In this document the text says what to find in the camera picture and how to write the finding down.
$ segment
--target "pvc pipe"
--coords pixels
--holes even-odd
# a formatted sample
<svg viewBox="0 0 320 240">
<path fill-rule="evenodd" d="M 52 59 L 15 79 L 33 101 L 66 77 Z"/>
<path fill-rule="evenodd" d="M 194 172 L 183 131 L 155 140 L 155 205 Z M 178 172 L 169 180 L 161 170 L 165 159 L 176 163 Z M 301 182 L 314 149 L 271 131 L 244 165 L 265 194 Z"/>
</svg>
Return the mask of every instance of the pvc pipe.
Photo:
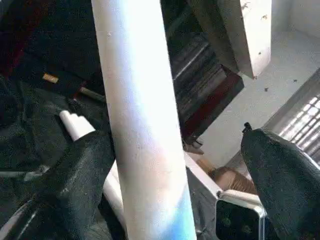
<svg viewBox="0 0 320 240">
<path fill-rule="evenodd" d="M 196 178 L 204 185 L 204 187 L 218 200 L 218 192 L 222 189 L 197 165 L 197 163 L 185 152 L 184 161 L 186 167 L 196 176 Z M 121 223 L 123 229 L 126 229 L 126 222 L 124 219 L 124 205 L 121 197 L 121 190 L 119 184 L 119 177 L 114 174 L 117 170 L 117 163 L 115 162 L 112 169 L 107 176 L 103 185 L 103 194 L 109 201 L 116 217 Z"/>
<path fill-rule="evenodd" d="M 61 111 L 59 116 L 73 141 L 95 131 L 94 127 L 83 116 L 79 117 L 75 113 L 70 114 L 67 110 Z"/>
<path fill-rule="evenodd" d="M 195 240 L 158 0 L 92 0 L 130 240 Z"/>
</svg>

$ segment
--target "dark tarp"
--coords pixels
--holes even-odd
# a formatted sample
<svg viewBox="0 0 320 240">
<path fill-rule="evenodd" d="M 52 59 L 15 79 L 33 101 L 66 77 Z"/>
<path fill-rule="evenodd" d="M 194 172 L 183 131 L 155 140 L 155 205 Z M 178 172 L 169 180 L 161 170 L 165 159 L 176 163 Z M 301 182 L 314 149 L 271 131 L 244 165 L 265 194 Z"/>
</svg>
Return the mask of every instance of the dark tarp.
<svg viewBox="0 0 320 240">
<path fill-rule="evenodd" d="M 16 79 L 0 79 L 0 168 L 35 170 L 53 166 L 72 142 L 59 118 L 62 110 L 85 116 L 97 130 L 110 132 L 105 104 L 79 96 L 68 99 Z M 187 169 L 199 240 L 213 239 L 215 198 Z M 37 190 L 37 180 L 0 178 L 0 226 Z M 88 239 L 124 239 L 108 202 L 102 199 Z"/>
</svg>

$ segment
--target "white pole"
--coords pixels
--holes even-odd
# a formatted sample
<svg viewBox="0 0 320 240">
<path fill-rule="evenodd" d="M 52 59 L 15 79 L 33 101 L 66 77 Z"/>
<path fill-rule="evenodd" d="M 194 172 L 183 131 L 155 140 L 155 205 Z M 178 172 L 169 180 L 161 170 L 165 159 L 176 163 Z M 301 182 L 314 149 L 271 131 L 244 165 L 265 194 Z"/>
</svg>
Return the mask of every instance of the white pole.
<svg viewBox="0 0 320 240">
<path fill-rule="evenodd" d="M 159 0 L 92 0 L 130 240 L 195 240 Z"/>
</svg>

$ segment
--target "small tag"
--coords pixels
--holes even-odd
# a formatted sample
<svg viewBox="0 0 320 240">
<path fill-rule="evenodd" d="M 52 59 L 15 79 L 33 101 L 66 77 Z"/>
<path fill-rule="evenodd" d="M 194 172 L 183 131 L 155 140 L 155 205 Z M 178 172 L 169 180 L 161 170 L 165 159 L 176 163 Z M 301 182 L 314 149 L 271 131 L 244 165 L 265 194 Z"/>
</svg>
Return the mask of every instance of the small tag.
<svg viewBox="0 0 320 240">
<path fill-rule="evenodd" d="M 51 82 L 53 84 L 56 84 L 59 80 L 59 78 L 57 78 L 56 76 L 52 76 L 48 73 L 45 73 L 42 77 L 44 80 L 47 80 L 48 82 Z"/>
</svg>

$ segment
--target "wall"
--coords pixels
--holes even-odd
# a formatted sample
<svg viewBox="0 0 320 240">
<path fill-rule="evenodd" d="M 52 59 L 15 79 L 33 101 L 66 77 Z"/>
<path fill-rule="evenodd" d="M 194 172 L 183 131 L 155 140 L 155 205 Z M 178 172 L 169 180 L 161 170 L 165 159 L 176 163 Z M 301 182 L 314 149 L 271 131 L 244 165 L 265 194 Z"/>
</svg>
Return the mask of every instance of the wall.
<svg viewBox="0 0 320 240">
<path fill-rule="evenodd" d="M 293 1 L 294 0 L 272 0 L 272 39 L 274 39 L 278 33 L 288 30 Z"/>
<path fill-rule="evenodd" d="M 225 165 L 240 150 L 244 123 L 263 126 L 319 67 L 320 39 L 301 32 L 275 36 L 270 65 L 256 80 L 243 76 L 242 92 L 201 136 L 205 157 Z"/>
<path fill-rule="evenodd" d="M 320 1 L 294 0 L 291 25 L 298 31 L 320 38 Z"/>
</svg>

